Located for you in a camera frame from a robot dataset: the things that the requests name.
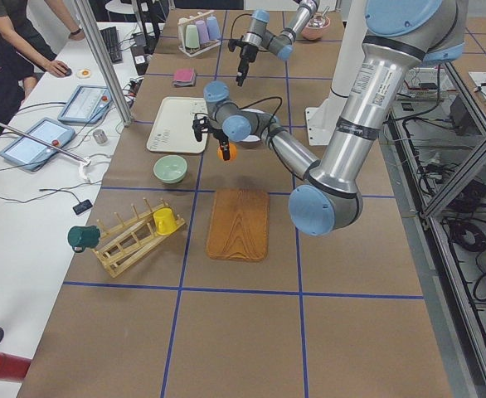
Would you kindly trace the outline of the person's hand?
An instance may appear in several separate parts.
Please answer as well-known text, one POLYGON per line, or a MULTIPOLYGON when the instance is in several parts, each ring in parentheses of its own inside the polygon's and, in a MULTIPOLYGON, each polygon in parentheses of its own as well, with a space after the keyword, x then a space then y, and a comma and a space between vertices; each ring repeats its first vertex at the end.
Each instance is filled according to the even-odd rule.
POLYGON ((44 63, 44 68, 55 77, 67 77, 71 75, 71 69, 62 61, 46 61, 44 63))

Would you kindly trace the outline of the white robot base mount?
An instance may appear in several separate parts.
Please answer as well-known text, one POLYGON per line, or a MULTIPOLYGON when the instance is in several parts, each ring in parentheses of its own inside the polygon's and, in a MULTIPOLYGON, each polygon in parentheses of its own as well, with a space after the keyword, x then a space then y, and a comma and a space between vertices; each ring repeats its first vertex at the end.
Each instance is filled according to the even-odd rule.
POLYGON ((305 110, 312 146, 328 144, 364 60, 362 40, 367 33, 366 4, 366 0, 354 0, 351 4, 328 98, 318 108, 305 110))

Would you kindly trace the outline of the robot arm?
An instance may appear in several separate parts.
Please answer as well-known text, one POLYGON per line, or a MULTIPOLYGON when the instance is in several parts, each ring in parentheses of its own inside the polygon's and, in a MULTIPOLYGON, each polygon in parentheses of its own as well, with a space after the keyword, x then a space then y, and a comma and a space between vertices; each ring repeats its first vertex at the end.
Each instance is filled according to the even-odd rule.
POLYGON ((407 72, 460 57, 465 1, 370 1, 364 9, 364 58, 325 154, 315 157, 267 113, 241 109, 225 83, 203 91, 210 127, 232 142, 255 135, 302 180, 289 197, 289 214, 306 235, 351 225, 362 212, 356 179, 378 138, 407 72))
POLYGON ((258 9, 252 12, 246 33, 239 39, 230 38, 229 51, 234 52, 237 47, 241 49, 240 63, 236 73, 238 86, 243 86, 250 63, 255 62, 260 50, 268 51, 282 61, 289 59, 297 36, 315 15, 319 6, 319 1, 314 0, 301 0, 297 3, 299 6, 294 17, 278 35, 267 29, 270 21, 269 13, 266 10, 258 9))

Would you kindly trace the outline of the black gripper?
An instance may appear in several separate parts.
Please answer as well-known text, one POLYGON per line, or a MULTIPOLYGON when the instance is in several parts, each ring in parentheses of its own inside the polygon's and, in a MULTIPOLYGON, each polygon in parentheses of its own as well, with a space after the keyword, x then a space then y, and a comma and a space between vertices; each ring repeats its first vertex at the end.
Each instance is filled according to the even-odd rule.
POLYGON ((224 134, 222 129, 212 128, 213 137, 219 142, 221 146, 221 158, 223 161, 229 161, 231 159, 231 150, 229 138, 224 134))
POLYGON ((240 64, 239 64, 239 71, 236 75, 236 83, 238 86, 243 86, 246 73, 249 70, 249 65, 253 63, 258 54, 258 47, 254 46, 250 43, 242 43, 241 52, 240 52, 240 64))

